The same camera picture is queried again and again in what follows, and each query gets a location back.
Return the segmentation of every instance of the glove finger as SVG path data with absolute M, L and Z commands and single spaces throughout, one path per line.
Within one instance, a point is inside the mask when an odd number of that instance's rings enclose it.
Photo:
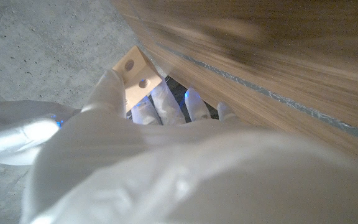
M 220 102 L 218 103 L 218 115 L 220 121 L 235 121 L 241 122 L 240 118 L 233 112 L 233 109 L 227 104 Z
M 100 78 L 81 112 L 95 109 L 107 110 L 126 118 L 124 82 L 114 70 L 108 70 Z
M 161 125 L 161 120 L 147 96 L 131 109 L 131 113 L 135 124 Z
M 210 119 L 211 114 L 206 107 L 200 95 L 193 89 L 189 88 L 185 93 L 185 103 L 189 111 L 191 121 Z
M 185 124 L 185 116 L 172 95 L 165 81 L 162 81 L 151 92 L 155 109 L 163 125 Z

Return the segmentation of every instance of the concrete floor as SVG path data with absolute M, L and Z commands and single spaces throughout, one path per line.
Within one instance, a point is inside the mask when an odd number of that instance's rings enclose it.
M 109 0 L 0 0 L 0 95 L 81 108 L 133 45 Z M 28 170 L 0 165 L 0 223 L 19 221 Z

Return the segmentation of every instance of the wooden panel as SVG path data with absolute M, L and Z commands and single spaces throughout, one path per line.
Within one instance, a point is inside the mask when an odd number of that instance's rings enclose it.
M 196 88 L 210 105 L 225 101 L 245 124 L 302 134 L 358 157 L 357 137 L 167 52 L 150 41 L 135 16 L 126 14 L 124 18 L 141 41 L 149 43 L 147 50 L 161 68 L 182 85 Z
M 132 3 L 158 43 L 358 127 L 358 1 Z

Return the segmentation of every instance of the protective suit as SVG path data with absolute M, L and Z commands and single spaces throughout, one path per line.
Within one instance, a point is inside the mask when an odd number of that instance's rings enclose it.
M 21 223 L 358 223 L 358 159 L 246 126 L 223 103 L 209 119 L 192 89 L 188 124 L 164 82 L 152 97 L 127 120 L 106 72 L 39 152 Z

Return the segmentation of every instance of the hole in wooden block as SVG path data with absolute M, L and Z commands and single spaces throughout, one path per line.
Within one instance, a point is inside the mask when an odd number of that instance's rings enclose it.
M 146 88 L 148 85 L 150 84 L 150 80 L 148 79 L 143 79 L 139 82 L 139 87 L 141 88 Z
M 127 63 L 125 63 L 125 71 L 129 72 L 134 67 L 135 62 L 132 59 L 129 59 Z

